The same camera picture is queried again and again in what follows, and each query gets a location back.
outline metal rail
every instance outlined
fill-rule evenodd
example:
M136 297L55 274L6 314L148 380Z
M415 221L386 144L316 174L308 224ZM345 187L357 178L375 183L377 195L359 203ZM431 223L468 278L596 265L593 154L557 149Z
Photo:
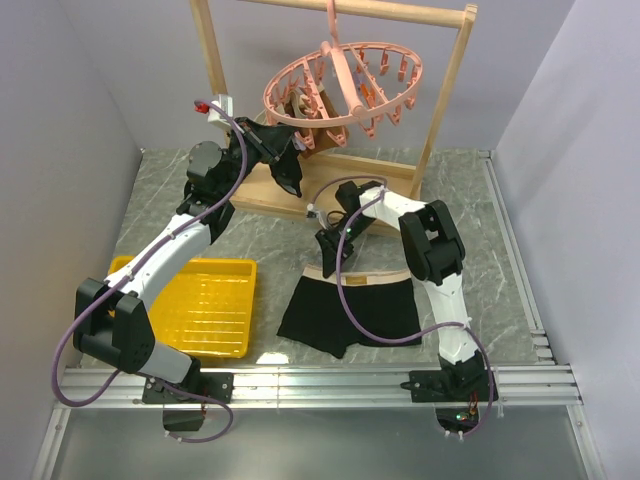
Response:
M343 367L248 367L211 368L204 372L235 375L234 409L250 408L403 408L436 406L411 403L410 393L400 384L411 370L437 370L424 364ZM568 366L504 366L493 369L500 403L503 405L581 405L575 378ZM87 398L106 380L110 370L68 369L62 391L71 399ZM85 408L155 408L141 402L144 379L122 374L105 394ZM463 404L438 403L437 406ZM171 408L198 409L197 404Z

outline gray marble surface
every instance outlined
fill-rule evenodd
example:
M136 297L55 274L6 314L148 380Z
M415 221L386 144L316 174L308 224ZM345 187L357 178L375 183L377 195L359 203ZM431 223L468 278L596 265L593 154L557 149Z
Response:
M117 255L140 252L173 215L182 198L187 166L186 150L148 150L115 249ZM341 149L363 157L415 164L415 149ZM441 199L449 206L465 243L464 293L472 328L497 364L533 363L537 360L523 306L511 270L504 240L476 150L439 150L427 167L422 200ZM307 264L320 265L314 234L316 223L298 223L275 217L236 212L224 235L203 257L251 258L258 263L249 351L229 363L331 364L435 362L437 338L421 346L349 347L337 360L306 345L276 336L289 299ZM350 271L406 268L399 239L363 235L356 244ZM433 323L426 292L415 288L415 301L423 326ZM84 360L85 366L95 365Z

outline wooden stand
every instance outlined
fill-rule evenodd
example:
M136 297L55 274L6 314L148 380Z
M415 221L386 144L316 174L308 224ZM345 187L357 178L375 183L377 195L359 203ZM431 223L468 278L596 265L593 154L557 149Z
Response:
M326 11L325 0L242 1ZM209 2L208 0L190 0L190 2L193 19L204 53L211 90L214 94L226 94L228 93L227 86L218 53L218 44L213 29ZM413 167L348 155L319 153L308 159L300 158L303 174L302 198L296 198L286 193L273 181L269 168L266 165L258 165L232 197L234 206L240 210L301 220L306 217L307 204L318 188L338 177L367 174L385 176L389 180L389 187L393 191L411 198L419 198L422 177L449 104L449 98L469 41L477 10L477 6L471 4L467 5L464 10L449 10L377 0L336 0L337 13L435 25L458 30L431 118L431 125L427 131L420 161L416 167ZM320 208L325 211L340 209L333 198L336 188L328 188L320 196L317 202ZM371 227L371 231L373 233L391 235L396 233L392 227L384 224L374 224Z

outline wooden post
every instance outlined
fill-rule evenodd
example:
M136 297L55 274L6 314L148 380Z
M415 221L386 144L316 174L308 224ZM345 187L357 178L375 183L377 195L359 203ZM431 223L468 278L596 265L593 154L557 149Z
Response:
M422 184L422 177L424 171L427 168L429 162L429 156L433 150L433 145L438 136L438 130L440 130L440 124L444 118L444 113L447 111L449 105L449 98L458 76L458 70L460 69L460 63L464 56L464 51L467 48L467 42L469 41L469 35L473 28L473 23L476 20L476 14L478 7L476 5L468 4L464 9L464 22L462 28L458 31L456 41L453 45L453 51L451 52L451 58L449 59L449 65L447 65L447 71L442 79L442 87L440 88L440 94L436 106L433 110L433 117L431 118L431 126L429 127L429 133L427 133L427 139L420 156L420 161L416 166L416 171L411 181L411 198L418 198L420 196L420 186Z
M190 0L191 13L196 23L202 53L204 54L204 62L207 66L207 74L209 75L209 83L211 84L211 92L216 95L218 93L229 93L227 84L224 81L224 71L222 70L222 62L220 62L220 53L218 52L218 43L216 42L216 34L213 30L213 20L211 19L211 11L209 10L208 0Z
M281 7L304 8L307 10L327 11L327 0L242 0L251 3L264 3ZM465 12L446 8L406 5L379 0L336 0L336 13L358 15L361 17L384 18L399 22L436 25L457 28L463 26Z

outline plastic tray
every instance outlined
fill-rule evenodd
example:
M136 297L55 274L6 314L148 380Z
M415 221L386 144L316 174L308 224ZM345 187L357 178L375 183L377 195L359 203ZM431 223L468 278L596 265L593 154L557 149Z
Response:
M132 259L116 257L110 273ZM249 345L257 269L253 260L191 260L151 307L156 338L198 358L243 357Z

